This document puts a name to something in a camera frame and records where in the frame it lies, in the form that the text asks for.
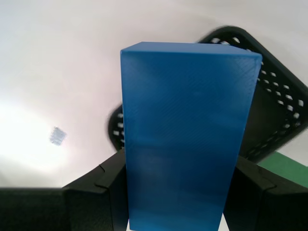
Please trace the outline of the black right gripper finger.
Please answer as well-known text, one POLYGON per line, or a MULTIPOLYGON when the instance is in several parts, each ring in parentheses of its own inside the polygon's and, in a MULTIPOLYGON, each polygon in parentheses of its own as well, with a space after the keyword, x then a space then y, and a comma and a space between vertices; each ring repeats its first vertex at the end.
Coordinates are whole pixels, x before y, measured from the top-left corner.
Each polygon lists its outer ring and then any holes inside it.
POLYGON ((223 215, 231 231, 306 231, 308 189, 239 157, 223 215))
POLYGON ((125 231, 123 150, 62 188, 1 188, 2 231, 125 231))

